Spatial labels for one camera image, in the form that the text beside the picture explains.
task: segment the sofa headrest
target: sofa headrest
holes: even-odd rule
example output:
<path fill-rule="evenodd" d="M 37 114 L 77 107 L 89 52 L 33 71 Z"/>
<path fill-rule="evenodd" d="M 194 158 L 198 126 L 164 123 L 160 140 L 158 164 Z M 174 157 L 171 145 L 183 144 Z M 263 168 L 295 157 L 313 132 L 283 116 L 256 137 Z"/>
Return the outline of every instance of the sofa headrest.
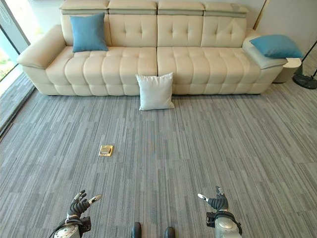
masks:
<path fill-rule="evenodd" d="M 238 3 L 205 2 L 204 16 L 246 17 L 249 10 Z"/>
<path fill-rule="evenodd" d="M 195 15 L 204 14 L 204 5 L 197 1 L 160 1 L 158 15 Z"/>
<path fill-rule="evenodd" d="M 106 0 L 66 0 L 59 9 L 63 15 L 108 13 L 108 3 Z"/>
<path fill-rule="evenodd" d="M 109 14 L 156 15 L 157 3 L 144 0 L 112 0 L 108 5 L 108 10 Z"/>

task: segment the shoe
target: shoe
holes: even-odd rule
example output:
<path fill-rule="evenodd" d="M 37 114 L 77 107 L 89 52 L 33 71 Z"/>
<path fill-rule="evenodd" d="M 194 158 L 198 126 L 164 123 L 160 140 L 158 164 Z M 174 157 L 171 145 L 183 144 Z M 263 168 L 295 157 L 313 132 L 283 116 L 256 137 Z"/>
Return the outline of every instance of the shoe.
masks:
<path fill-rule="evenodd" d="M 173 227 L 168 227 L 165 230 L 165 238 L 175 238 L 175 229 Z"/>
<path fill-rule="evenodd" d="M 141 236 L 142 236 L 141 224 L 139 222 L 135 222 L 131 229 L 131 238 L 141 238 Z"/>

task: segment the sofa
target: sofa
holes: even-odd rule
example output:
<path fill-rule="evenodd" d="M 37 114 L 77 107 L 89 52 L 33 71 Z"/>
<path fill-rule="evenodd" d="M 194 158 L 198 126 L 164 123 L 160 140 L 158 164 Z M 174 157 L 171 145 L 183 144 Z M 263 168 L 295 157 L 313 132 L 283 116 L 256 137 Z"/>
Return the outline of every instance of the sofa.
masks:
<path fill-rule="evenodd" d="M 136 74 L 173 72 L 173 94 L 260 94 L 286 59 L 250 42 L 248 10 L 236 3 L 66 0 L 61 25 L 18 58 L 45 95 L 139 95 Z M 73 53 L 71 15 L 105 13 L 108 51 Z"/>

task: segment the wall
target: wall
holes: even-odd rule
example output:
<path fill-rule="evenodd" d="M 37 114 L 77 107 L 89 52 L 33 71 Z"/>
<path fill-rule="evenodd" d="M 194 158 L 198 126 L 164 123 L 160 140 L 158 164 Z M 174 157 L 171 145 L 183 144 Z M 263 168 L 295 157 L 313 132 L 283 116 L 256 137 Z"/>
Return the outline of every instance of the wall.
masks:
<path fill-rule="evenodd" d="M 193 0 L 193 1 L 224 1 L 241 3 L 249 9 L 247 14 L 248 27 L 252 28 L 258 17 L 258 14 L 264 4 L 264 0 Z M 31 8 L 38 19 L 44 32 L 47 32 L 52 26 L 60 24 L 59 6 L 63 0 L 29 0 Z"/>
<path fill-rule="evenodd" d="M 60 24 L 59 6 L 64 0 L 29 0 L 35 17 L 44 32 Z"/>
<path fill-rule="evenodd" d="M 316 23 L 317 0 L 271 0 L 257 31 L 287 35 L 306 53 L 317 39 Z"/>

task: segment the brass floor box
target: brass floor box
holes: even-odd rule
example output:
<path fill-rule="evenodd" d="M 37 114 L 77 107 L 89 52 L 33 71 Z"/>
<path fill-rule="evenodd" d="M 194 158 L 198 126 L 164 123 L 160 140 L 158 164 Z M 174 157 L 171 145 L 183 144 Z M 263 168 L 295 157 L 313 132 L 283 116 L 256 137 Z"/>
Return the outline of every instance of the brass floor box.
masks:
<path fill-rule="evenodd" d="M 99 156 L 111 156 L 113 145 L 102 145 L 99 151 Z"/>

